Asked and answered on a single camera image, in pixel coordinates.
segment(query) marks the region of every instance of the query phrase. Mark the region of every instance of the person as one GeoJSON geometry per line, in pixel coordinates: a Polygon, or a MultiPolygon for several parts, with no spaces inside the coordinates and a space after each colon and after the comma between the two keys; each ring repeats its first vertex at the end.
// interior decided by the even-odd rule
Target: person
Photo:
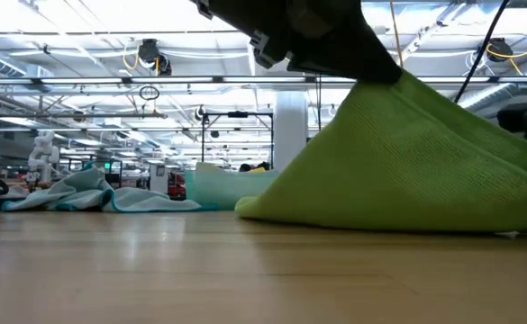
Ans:
{"type": "Polygon", "coordinates": [[[239,172],[249,172],[251,171],[251,166],[246,164],[246,163],[243,163],[240,167],[239,167],[239,172]]]}
{"type": "Polygon", "coordinates": [[[257,166],[257,168],[260,168],[260,167],[263,167],[265,171],[269,171],[271,169],[271,166],[269,165],[268,162],[262,162],[261,164],[257,166]]]}

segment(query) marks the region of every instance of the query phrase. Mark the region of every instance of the ceiling light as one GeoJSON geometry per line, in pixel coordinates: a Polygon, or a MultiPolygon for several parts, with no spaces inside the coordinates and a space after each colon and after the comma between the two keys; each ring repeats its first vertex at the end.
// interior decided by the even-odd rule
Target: ceiling light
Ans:
{"type": "Polygon", "coordinates": [[[126,74],[127,76],[129,77],[133,77],[133,74],[131,74],[131,72],[127,71],[126,69],[122,68],[119,70],[119,73],[124,73],[126,74]]]}
{"type": "Polygon", "coordinates": [[[94,155],[94,154],[96,154],[94,151],[68,151],[68,152],[61,151],[61,153],[63,153],[63,154],[72,153],[72,154],[77,154],[77,155],[94,155]]]}
{"type": "Polygon", "coordinates": [[[231,76],[224,77],[223,80],[228,83],[295,83],[304,82],[305,78],[301,76],[267,76],[267,77],[249,77],[249,76],[231,76]]]}
{"type": "Polygon", "coordinates": [[[355,83],[356,81],[353,79],[348,79],[346,77],[328,76],[328,77],[322,77],[321,82],[324,82],[324,83],[355,83]]]}
{"type": "Polygon", "coordinates": [[[122,82],[119,77],[86,77],[86,78],[43,78],[42,83],[46,85],[96,85],[96,84],[119,84],[122,82]]]}
{"type": "MultiPolygon", "coordinates": [[[[425,83],[462,83],[465,82],[464,76],[420,76],[418,77],[425,83]]],[[[482,83],[489,81],[487,76],[473,76],[469,80],[470,83],[482,83]]]]}
{"type": "Polygon", "coordinates": [[[135,84],[143,83],[211,83],[213,82],[212,77],[180,77],[180,76],[169,76],[169,77],[134,77],[132,82],[135,84]]]}
{"type": "Polygon", "coordinates": [[[0,85],[31,85],[31,79],[23,79],[18,77],[0,78],[0,85]]]}
{"type": "Polygon", "coordinates": [[[146,129],[140,129],[140,130],[143,130],[143,131],[182,131],[183,129],[170,127],[170,128],[149,128],[149,129],[146,128],[146,129]]]}
{"type": "Polygon", "coordinates": [[[82,131],[81,129],[38,129],[37,131],[82,131]]]}
{"type": "Polygon", "coordinates": [[[31,131],[30,129],[17,129],[17,128],[4,128],[0,129],[0,131],[31,131]]]}
{"type": "Polygon", "coordinates": [[[527,76],[502,76],[499,82],[527,82],[527,76]]]}
{"type": "Polygon", "coordinates": [[[228,141],[228,142],[209,142],[209,143],[205,143],[205,145],[270,145],[271,142],[270,141],[257,141],[257,142],[249,142],[249,141],[243,141],[243,142],[240,142],[240,141],[235,141],[235,142],[231,142],[231,141],[228,141]]]}
{"type": "Polygon", "coordinates": [[[84,158],[86,158],[86,157],[81,157],[81,156],[65,156],[65,158],[84,159],[84,158]]]}
{"type": "Polygon", "coordinates": [[[112,129],[106,129],[106,128],[100,128],[100,129],[87,129],[87,131],[130,131],[131,129],[125,129],[125,128],[112,128],[112,129]]]}
{"type": "Polygon", "coordinates": [[[91,146],[103,145],[103,143],[101,143],[98,140],[94,140],[94,139],[73,139],[73,140],[77,143],[81,143],[84,145],[91,145],[91,146]]]}
{"type": "Polygon", "coordinates": [[[161,159],[145,159],[145,161],[149,163],[158,163],[158,164],[165,163],[165,160],[161,160],[161,159]]]}
{"type": "Polygon", "coordinates": [[[138,140],[139,142],[144,142],[147,140],[147,137],[139,131],[130,131],[129,136],[134,140],[138,140]]]}
{"type": "Polygon", "coordinates": [[[10,123],[14,123],[14,124],[17,124],[17,125],[22,125],[22,126],[35,126],[35,123],[33,121],[30,121],[30,120],[28,120],[26,118],[1,117],[0,121],[10,122],[10,123]]]}

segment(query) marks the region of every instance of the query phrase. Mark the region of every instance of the ceiling fixture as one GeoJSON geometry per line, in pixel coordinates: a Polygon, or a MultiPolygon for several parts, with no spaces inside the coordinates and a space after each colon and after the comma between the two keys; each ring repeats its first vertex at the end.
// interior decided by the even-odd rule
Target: ceiling fixture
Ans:
{"type": "Polygon", "coordinates": [[[119,152],[119,154],[125,157],[137,157],[137,153],[135,152],[119,152]]]}
{"type": "Polygon", "coordinates": [[[73,140],[77,143],[81,143],[81,144],[89,145],[89,146],[103,145],[103,143],[101,143],[98,140],[94,140],[94,139],[73,139],[73,140]]]}
{"type": "Polygon", "coordinates": [[[141,61],[149,65],[157,77],[170,76],[173,73],[171,62],[166,55],[159,52],[157,40],[143,40],[139,46],[138,56],[141,61]]]}
{"type": "Polygon", "coordinates": [[[1,117],[0,121],[10,122],[10,123],[14,123],[17,125],[22,125],[22,126],[35,126],[36,125],[34,121],[30,121],[26,118],[1,117]]]}

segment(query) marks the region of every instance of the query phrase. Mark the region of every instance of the ceiling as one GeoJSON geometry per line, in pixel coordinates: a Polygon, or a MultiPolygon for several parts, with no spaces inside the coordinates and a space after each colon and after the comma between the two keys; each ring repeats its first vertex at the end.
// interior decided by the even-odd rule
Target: ceiling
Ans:
{"type": "MultiPolygon", "coordinates": [[[[249,38],[229,24],[214,18],[211,21],[197,13],[188,0],[36,0],[34,11],[24,3],[30,0],[0,0],[0,59],[22,70],[42,67],[53,77],[145,77],[153,71],[132,65],[133,51],[141,40],[153,38],[171,61],[174,76],[293,76],[286,71],[286,62],[266,70],[257,66],[251,55],[249,38]]],[[[400,46],[405,49],[423,36],[421,47],[404,61],[405,68],[418,77],[461,77],[469,71],[472,55],[483,41],[491,23],[497,1],[462,4],[465,10],[446,26],[426,33],[448,8],[442,1],[395,1],[396,23],[400,46]]],[[[363,1],[363,12],[386,48],[396,53],[393,22],[386,1],[363,1]]],[[[512,1],[497,24],[494,37],[503,37],[513,48],[520,70],[527,64],[527,1],[512,1]]],[[[510,60],[502,63],[487,61],[475,76],[516,76],[510,60]]],[[[492,85],[471,86],[468,95],[492,85]]],[[[434,85],[447,97],[457,93],[459,84],[434,85]]],[[[146,102],[139,96],[141,86],[122,85],[55,85],[42,93],[24,87],[0,85],[0,95],[21,104],[19,109],[0,101],[0,113],[29,113],[49,107],[57,115],[83,111],[85,113],[136,113],[122,118],[89,118],[85,121],[45,118],[25,124],[24,120],[0,120],[0,128],[56,127],[58,129],[96,128],[191,128],[190,131],[59,131],[59,138],[68,148],[120,150],[141,148],[149,159],[170,158],[181,166],[193,165],[200,157],[200,127],[195,112],[200,107],[209,113],[247,111],[272,113],[276,92],[282,85],[246,82],[241,85],[193,84],[157,85],[161,96],[146,102]],[[164,114],[162,118],[145,113],[164,114]],[[83,143],[72,139],[87,140],[83,143]]],[[[310,136],[318,128],[318,95],[314,85],[300,85],[295,90],[306,91],[310,136]]],[[[327,85],[322,89],[322,124],[330,121],[350,85],[327,85]]],[[[516,97],[527,100],[527,89],[516,97]]],[[[207,159],[217,163],[243,163],[248,158],[269,159],[270,131],[263,118],[220,118],[212,127],[250,127],[251,130],[222,131],[218,138],[207,134],[207,142],[238,142],[238,149],[215,148],[207,159]]]]}

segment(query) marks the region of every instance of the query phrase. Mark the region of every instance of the wooden table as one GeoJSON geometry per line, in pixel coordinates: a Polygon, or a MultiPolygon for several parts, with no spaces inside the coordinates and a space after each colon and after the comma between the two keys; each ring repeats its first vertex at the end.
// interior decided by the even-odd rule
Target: wooden table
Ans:
{"type": "Polygon", "coordinates": [[[0,213],[0,323],[527,323],[527,238],[0,213]]]}

